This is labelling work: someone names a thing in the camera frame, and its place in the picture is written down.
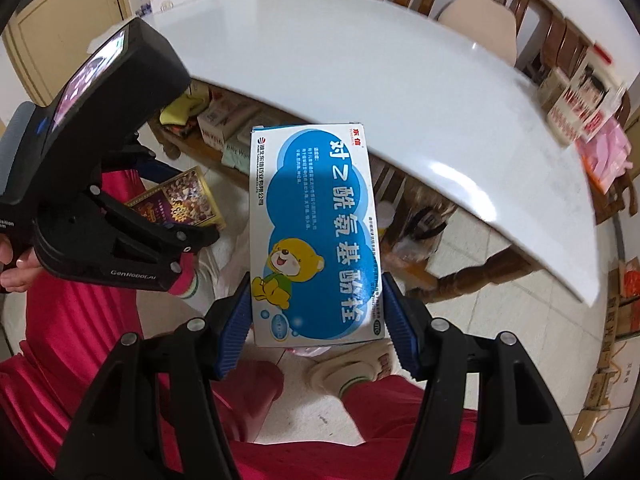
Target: blue gripper pad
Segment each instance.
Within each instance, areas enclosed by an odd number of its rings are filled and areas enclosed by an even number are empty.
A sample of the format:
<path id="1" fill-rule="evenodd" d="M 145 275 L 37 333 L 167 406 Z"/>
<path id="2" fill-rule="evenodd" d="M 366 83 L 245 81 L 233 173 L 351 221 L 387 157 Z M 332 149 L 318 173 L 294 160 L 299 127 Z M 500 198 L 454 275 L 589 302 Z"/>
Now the blue gripper pad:
<path id="1" fill-rule="evenodd" d="M 420 352 L 424 348 L 424 331 L 431 316 L 419 301 L 404 297 L 388 272 L 382 275 L 382 298 L 386 327 L 400 364 L 415 380 L 422 381 L 425 377 Z"/>
<path id="2" fill-rule="evenodd" d="M 233 296 L 223 301 L 229 302 L 231 312 L 218 339 L 218 360 L 214 371 L 219 380 L 238 364 L 242 346 L 251 328 L 251 288 L 248 277 L 242 280 Z M 217 303 L 214 303 L 212 308 L 217 308 Z"/>

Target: pink trousers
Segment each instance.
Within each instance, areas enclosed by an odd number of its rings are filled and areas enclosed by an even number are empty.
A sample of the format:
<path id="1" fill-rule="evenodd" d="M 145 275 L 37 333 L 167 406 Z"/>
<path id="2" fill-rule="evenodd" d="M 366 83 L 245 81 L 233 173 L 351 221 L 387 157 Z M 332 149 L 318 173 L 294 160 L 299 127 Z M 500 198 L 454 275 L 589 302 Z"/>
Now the pink trousers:
<path id="1" fill-rule="evenodd" d="M 123 202 L 143 191 L 132 171 L 105 175 L 104 189 Z M 172 289 L 175 294 L 185 291 L 193 276 L 193 259 L 182 263 L 185 272 Z M 43 272 L 28 292 L 26 315 L 22 354 L 0 364 L 0 408 L 34 455 L 52 470 L 73 414 L 102 362 L 123 333 L 142 333 L 136 291 L 66 282 Z M 245 480 L 393 479 L 423 393 L 399 376 L 349 389 L 342 401 L 366 441 L 360 446 L 328 442 L 263 446 L 245 442 L 255 436 L 247 428 L 255 429 L 256 423 L 259 427 L 282 390 L 278 368 L 267 362 L 244 362 L 213 389 Z M 249 413 L 247 405 L 262 409 Z M 453 471 L 468 467 L 475 430 L 476 412 L 465 412 Z M 162 432 L 167 465 L 179 470 L 173 430 L 163 422 Z"/>

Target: beige cushion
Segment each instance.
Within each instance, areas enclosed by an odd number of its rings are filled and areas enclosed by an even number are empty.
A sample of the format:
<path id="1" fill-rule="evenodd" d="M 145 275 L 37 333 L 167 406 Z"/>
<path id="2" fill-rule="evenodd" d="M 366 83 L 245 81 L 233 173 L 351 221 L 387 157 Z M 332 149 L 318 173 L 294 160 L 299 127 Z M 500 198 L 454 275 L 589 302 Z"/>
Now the beige cushion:
<path id="1" fill-rule="evenodd" d="M 453 0 L 438 21 L 481 44 L 514 66 L 518 57 L 516 18 L 493 0 Z"/>

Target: device screen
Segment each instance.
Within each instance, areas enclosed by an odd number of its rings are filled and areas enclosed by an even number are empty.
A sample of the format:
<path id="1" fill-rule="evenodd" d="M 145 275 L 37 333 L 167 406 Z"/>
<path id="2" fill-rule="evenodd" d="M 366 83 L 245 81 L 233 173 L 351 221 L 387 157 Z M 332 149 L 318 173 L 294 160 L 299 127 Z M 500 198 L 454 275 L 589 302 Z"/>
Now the device screen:
<path id="1" fill-rule="evenodd" d="M 124 50 L 125 29 L 113 36 L 87 61 L 66 85 L 53 116 L 53 130 L 62 122 L 80 96 L 110 67 Z"/>

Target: yellow bear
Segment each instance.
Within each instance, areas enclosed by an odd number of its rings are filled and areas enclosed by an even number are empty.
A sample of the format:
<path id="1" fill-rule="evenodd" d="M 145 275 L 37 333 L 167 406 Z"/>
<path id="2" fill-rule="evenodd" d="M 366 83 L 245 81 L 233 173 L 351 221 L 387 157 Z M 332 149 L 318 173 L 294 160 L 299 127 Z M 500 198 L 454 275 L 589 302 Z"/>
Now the yellow bear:
<path id="1" fill-rule="evenodd" d="M 256 300 L 267 300 L 286 310 L 291 298 L 291 282 L 308 282 L 324 269 L 324 258 L 305 241 L 285 238 L 273 246 L 267 266 L 273 272 L 264 278 L 256 276 L 251 282 L 251 294 Z"/>

